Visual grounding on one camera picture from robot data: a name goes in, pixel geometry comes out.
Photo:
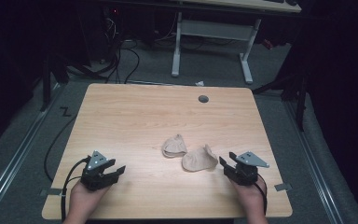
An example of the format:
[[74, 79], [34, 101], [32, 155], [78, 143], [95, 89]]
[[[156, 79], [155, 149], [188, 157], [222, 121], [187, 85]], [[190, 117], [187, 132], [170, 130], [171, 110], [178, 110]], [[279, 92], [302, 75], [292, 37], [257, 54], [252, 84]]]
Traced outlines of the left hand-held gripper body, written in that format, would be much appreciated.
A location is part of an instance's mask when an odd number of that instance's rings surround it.
[[111, 176], [111, 173], [105, 174], [101, 166], [109, 161], [102, 153], [94, 150], [82, 171], [80, 182], [89, 190], [95, 191], [105, 187], [112, 186], [118, 182], [119, 176]]

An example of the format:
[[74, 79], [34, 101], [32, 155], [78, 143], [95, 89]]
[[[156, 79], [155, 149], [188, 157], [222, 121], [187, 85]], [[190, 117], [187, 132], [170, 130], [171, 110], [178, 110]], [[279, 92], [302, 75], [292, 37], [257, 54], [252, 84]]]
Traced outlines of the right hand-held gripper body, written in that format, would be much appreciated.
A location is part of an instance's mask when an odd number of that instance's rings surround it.
[[229, 165], [225, 175], [241, 186], [250, 186], [256, 182], [259, 167], [269, 168], [268, 163], [251, 151], [237, 155], [237, 160], [234, 167]]

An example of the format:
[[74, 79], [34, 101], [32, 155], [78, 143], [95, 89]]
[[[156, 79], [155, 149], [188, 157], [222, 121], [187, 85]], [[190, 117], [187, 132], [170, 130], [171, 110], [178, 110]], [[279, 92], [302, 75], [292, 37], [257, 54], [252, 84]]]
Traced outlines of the large beige sock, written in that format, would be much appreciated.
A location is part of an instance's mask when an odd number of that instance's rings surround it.
[[208, 145], [190, 151], [182, 158], [182, 167], [189, 172], [212, 169], [217, 163], [218, 159]]

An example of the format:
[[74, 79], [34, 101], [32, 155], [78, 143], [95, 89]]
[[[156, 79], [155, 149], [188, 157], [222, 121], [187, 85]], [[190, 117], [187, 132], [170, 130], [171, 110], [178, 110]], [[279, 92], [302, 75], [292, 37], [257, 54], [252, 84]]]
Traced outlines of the small beige sock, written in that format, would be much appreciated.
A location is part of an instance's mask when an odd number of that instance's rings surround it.
[[167, 139], [161, 147], [161, 152], [167, 158], [184, 156], [187, 153], [187, 148], [183, 136], [177, 134]]

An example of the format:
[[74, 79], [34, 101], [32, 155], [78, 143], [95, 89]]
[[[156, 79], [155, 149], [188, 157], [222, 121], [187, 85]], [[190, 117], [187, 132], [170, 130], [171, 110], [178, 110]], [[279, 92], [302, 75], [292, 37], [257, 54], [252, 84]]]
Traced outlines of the person's left hand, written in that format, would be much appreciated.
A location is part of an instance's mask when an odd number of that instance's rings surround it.
[[80, 181], [77, 181], [71, 189], [68, 216], [88, 218], [96, 210], [108, 190], [110, 188], [105, 187], [92, 191], [87, 189]]

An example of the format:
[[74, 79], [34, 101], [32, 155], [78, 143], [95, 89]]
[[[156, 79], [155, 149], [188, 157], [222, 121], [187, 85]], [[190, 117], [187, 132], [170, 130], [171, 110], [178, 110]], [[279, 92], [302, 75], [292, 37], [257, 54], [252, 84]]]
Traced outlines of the person's right hand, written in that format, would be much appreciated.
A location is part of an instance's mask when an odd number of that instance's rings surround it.
[[236, 190], [240, 205], [245, 215], [264, 214], [267, 209], [267, 187], [264, 179], [258, 175], [253, 185], [241, 186], [231, 180], [233, 188]]

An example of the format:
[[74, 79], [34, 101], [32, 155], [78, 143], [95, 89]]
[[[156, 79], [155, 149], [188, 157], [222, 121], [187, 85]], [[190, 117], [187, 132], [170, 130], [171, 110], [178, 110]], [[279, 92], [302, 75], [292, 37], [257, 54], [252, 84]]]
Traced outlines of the black metal stand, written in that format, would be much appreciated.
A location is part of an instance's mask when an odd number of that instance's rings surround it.
[[282, 89], [281, 99], [283, 101], [296, 100], [295, 121], [297, 128], [303, 132], [303, 118], [306, 109], [306, 94], [307, 94], [308, 76], [306, 74], [292, 74], [286, 77], [279, 77], [274, 81], [256, 88], [253, 94], [260, 94], [268, 90]]
[[42, 111], [46, 111], [48, 106], [52, 103], [52, 88], [51, 88], [51, 76], [54, 76], [58, 84], [66, 85], [69, 82], [68, 75], [68, 66], [74, 67], [81, 75], [90, 77], [93, 79], [105, 79], [102, 76], [102, 73], [113, 69], [118, 63], [118, 58], [115, 56], [110, 64], [105, 68], [92, 71], [86, 66], [77, 63], [73, 60], [70, 60], [64, 57], [61, 54], [49, 53], [43, 63], [43, 105], [41, 107]]

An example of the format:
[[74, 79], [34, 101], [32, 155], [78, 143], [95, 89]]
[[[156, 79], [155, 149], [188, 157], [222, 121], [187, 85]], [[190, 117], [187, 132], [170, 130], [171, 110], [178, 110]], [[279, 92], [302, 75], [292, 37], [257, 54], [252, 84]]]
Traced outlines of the metal floor rail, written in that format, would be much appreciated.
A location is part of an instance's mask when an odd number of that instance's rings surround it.
[[291, 120], [292, 126], [296, 129], [296, 135], [300, 141], [301, 149], [305, 156], [305, 161], [309, 169], [310, 176], [318, 192], [319, 198], [324, 207], [324, 211], [328, 216], [330, 224], [342, 224], [342, 215], [338, 211], [337, 204], [333, 198], [331, 189], [328, 187], [322, 170], [311, 151], [310, 143], [305, 133], [301, 131], [297, 125], [296, 107], [292, 103], [284, 103], [283, 106]]
[[64, 88], [63, 84], [54, 84], [50, 89], [52, 99], [44, 106], [42, 86], [39, 85], [35, 89], [36, 96], [20, 110], [0, 137], [0, 202], [31, 151], [51, 105]]

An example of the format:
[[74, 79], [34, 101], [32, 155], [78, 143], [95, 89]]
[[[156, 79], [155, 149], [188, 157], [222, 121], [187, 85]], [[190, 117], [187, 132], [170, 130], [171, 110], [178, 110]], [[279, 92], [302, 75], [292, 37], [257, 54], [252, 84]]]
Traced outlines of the white metal frame desk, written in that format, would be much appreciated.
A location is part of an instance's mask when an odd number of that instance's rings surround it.
[[[291, 3], [291, 0], [174, 0], [180, 7], [190, 6], [191, 4], [200, 7], [232, 7], [233, 9], [246, 9], [251, 12], [269, 13], [294, 13], [298, 14], [302, 8]], [[227, 22], [191, 20], [183, 19], [182, 13], [177, 14], [175, 50], [172, 59], [172, 76], [178, 77], [180, 74], [181, 61], [181, 38], [183, 35], [210, 37], [218, 39], [229, 39], [245, 41], [247, 46], [245, 51], [239, 54], [241, 68], [245, 82], [253, 83], [253, 77], [248, 64], [248, 57], [255, 42], [261, 17], [257, 16], [253, 25], [239, 25]]]

